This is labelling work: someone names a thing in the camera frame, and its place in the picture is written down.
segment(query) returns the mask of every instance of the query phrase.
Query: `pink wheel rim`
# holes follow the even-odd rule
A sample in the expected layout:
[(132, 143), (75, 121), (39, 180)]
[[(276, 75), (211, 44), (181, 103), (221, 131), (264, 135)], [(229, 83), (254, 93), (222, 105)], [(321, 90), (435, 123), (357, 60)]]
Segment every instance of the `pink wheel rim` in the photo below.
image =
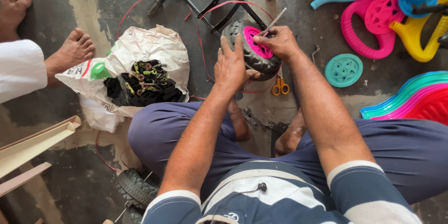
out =
[(262, 58), (271, 58), (274, 56), (272, 51), (264, 45), (258, 45), (254, 42), (254, 36), (258, 35), (261, 31), (252, 26), (246, 26), (244, 28), (244, 38), (249, 44), (250, 48)]
[(366, 11), (364, 22), (367, 30), (381, 35), (391, 32), (389, 24), (393, 21), (401, 22), (405, 14), (398, 5), (398, 0), (373, 0)]

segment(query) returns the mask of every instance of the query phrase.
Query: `teal wheel rim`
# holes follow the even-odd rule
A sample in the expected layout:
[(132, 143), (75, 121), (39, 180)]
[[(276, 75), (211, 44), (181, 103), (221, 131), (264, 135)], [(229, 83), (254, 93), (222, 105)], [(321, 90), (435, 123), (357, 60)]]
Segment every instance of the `teal wheel rim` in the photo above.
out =
[(362, 74), (362, 62), (353, 54), (341, 54), (325, 66), (325, 77), (334, 87), (344, 88), (355, 83)]

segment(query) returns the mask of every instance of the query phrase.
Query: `striped t-shirt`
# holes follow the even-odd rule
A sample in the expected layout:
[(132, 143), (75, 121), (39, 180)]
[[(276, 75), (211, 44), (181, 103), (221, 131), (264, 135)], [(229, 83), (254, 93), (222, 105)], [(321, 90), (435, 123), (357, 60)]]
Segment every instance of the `striped t-shirt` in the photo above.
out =
[[(143, 224), (417, 224), (421, 223), (383, 170), (368, 161), (341, 164), (324, 195), (299, 169), (252, 161), (229, 171), (203, 204), (189, 191), (161, 194)], [(257, 190), (265, 183), (267, 190)]]

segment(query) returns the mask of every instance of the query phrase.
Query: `yellow plastic part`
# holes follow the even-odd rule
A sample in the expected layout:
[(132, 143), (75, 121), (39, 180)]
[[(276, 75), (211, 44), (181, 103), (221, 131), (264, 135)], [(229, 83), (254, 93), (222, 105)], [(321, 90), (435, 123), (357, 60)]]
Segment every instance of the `yellow plastic part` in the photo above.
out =
[[(447, 4), (448, 0), (438, 0), (438, 3)], [(425, 23), (430, 16), (431, 15), (424, 18), (408, 17), (405, 24), (393, 21), (389, 25), (389, 28), (393, 29), (400, 36), (408, 53), (419, 62), (428, 62), (429, 60), (432, 60), (440, 46), (437, 39), (443, 36), (448, 29), (448, 17), (443, 16), (432, 33), (431, 39), (429, 39), (428, 44), (423, 50), (422, 45), (420, 44), (420, 36), (422, 34), (423, 26), (425, 26)]]

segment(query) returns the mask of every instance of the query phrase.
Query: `navy blue shorts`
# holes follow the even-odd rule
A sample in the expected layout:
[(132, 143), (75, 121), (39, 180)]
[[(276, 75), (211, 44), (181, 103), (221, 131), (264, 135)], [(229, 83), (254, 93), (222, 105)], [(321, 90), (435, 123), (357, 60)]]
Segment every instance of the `navy blue shorts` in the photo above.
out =
[[(182, 132), (202, 102), (157, 103), (139, 111), (129, 128), (129, 144), (155, 174), (162, 177), (166, 163)], [(355, 120), (376, 162), (409, 204), (431, 198), (448, 189), (448, 127), (414, 119)], [(235, 141), (229, 114), (224, 117), (211, 167), (201, 188), (205, 199), (216, 182), (244, 162), (272, 160), (299, 168), (328, 195), (330, 191), (308, 132), (296, 151), (279, 158), (251, 154)]]

